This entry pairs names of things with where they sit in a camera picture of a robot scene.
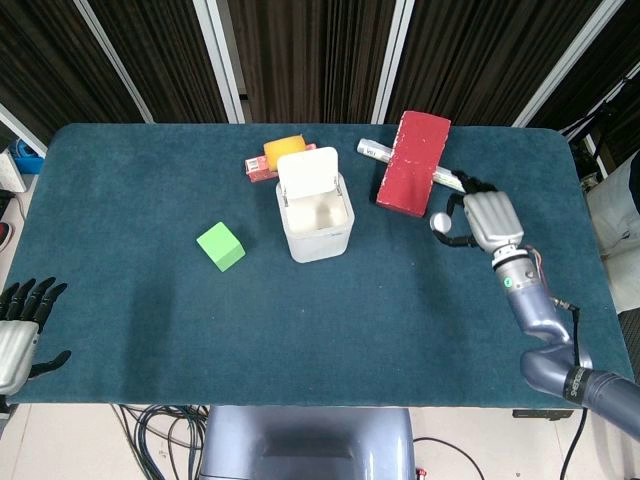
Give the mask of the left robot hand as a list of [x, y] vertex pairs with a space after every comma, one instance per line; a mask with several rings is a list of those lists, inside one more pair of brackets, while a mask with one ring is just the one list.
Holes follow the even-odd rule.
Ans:
[[14, 283], [0, 294], [0, 397], [16, 394], [24, 384], [61, 368], [71, 357], [70, 350], [53, 360], [33, 363], [40, 336], [66, 283], [55, 284], [49, 277]]

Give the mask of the teal table cloth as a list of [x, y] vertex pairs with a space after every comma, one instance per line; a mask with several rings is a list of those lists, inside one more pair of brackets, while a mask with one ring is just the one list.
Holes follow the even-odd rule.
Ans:
[[[274, 182], [246, 159], [300, 134], [337, 150], [355, 212], [347, 250], [300, 264]], [[60, 369], [18, 403], [558, 408], [531, 389], [524, 335], [483, 251], [375, 202], [357, 142], [393, 125], [70, 124], [51, 141], [10, 282], [67, 284], [36, 353]], [[196, 239], [223, 222], [221, 272]]]

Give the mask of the white fabric bag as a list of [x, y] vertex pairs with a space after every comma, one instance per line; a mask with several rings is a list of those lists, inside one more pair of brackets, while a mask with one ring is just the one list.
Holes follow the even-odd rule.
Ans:
[[640, 151], [586, 200], [615, 309], [640, 308]]

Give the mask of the black table control panel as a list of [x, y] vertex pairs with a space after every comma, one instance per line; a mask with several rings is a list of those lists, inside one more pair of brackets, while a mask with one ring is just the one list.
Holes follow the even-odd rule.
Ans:
[[512, 417], [516, 419], [545, 419], [558, 421], [572, 416], [572, 409], [513, 409]]

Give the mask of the white frame post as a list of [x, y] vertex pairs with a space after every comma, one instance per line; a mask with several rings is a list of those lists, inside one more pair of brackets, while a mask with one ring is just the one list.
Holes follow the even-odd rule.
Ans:
[[193, 0], [193, 5], [228, 122], [244, 124], [244, 112], [217, 0]]
[[371, 124], [384, 124], [415, 0], [396, 0], [376, 91]]
[[559, 57], [543, 82], [518, 114], [512, 123], [512, 127], [524, 128], [531, 122], [566, 75], [624, 5], [625, 1], [626, 0], [600, 1], [598, 7], [590, 15], [586, 23], [573, 38], [564, 53]]
[[89, 0], [73, 0], [73, 3], [132, 98], [143, 121], [145, 123], [154, 123], [154, 118], [149, 107], [101, 25]]

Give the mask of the blue-grey robot torso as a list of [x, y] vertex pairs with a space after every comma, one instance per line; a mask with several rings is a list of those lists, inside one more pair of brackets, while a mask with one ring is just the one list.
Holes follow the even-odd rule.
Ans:
[[217, 406], [199, 480], [415, 480], [409, 411]]

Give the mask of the green foam cube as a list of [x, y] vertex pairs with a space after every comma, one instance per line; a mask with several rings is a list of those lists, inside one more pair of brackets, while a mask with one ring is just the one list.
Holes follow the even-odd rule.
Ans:
[[221, 272], [235, 265], [246, 254], [243, 245], [223, 222], [209, 228], [196, 242]]

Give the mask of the dark pleated curtain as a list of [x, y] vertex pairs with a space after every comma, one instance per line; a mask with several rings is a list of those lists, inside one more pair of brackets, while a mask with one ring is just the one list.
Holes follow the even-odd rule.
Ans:
[[[415, 0], [387, 116], [510, 125], [601, 0]], [[89, 0], [155, 122], [227, 116], [193, 0]], [[222, 0], [263, 123], [371, 119], [395, 0]], [[73, 0], [0, 0], [0, 104], [38, 139], [141, 122]]]

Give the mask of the blue plastic item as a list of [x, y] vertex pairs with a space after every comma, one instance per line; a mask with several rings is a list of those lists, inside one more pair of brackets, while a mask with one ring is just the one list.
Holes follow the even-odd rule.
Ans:
[[26, 142], [16, 139], [9, 145], [9, 151], [21, 174], [38, 175], [44, 165], [44, 159]]

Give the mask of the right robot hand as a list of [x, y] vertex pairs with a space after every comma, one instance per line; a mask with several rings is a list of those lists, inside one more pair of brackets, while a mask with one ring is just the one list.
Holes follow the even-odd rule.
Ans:
[[488, 254], [505, 249], [517, 250], [524, 230], [507, 194], [462, 170], [453, 170], [452, 173], [461, 181], [465, 192], [452, 193], [445, 212], [452, 220], [455, 208], [462, 207], [471, 234], [450, 237], [431, 230], [434, 236], [448, 247], [479, 247]]

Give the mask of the yellow sponge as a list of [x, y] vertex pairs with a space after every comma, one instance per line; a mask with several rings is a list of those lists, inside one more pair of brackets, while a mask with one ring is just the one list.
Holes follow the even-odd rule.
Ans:
[[302, 135], [294, 135], [269, 141], [263, 148], [268, 168], [271, 172], [275, 172], [280, 157], [304, 151], [306, 143]]

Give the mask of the red cardboard wrap box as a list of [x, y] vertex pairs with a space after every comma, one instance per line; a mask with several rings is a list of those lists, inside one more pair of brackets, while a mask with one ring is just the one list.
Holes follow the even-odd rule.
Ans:
[[[315, 148], [315, 144], [306, 144], [305, 150], [313, 150]], [[245, 161], [245, 173], [252, 183], [278, 177], [277, 170], [275, 172], [271, 172], [269, 170], [264, 154], [262, 156], [247, 159]]]

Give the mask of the red foam brick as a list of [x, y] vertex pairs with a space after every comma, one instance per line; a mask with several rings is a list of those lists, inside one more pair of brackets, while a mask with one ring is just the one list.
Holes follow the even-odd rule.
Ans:
[[418, 111], [402, 114], [377, 193], [378, 206], [414, 217], [425, 214], [450, 126], [444, 117]]

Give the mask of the white open-lid container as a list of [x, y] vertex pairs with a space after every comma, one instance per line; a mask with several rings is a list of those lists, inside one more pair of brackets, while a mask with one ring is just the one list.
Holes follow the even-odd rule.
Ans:
[[346, 182], [333, 147], [278, 160], [276, 198], [290, 255], [298, 263], [343, 254], [355, 221]]

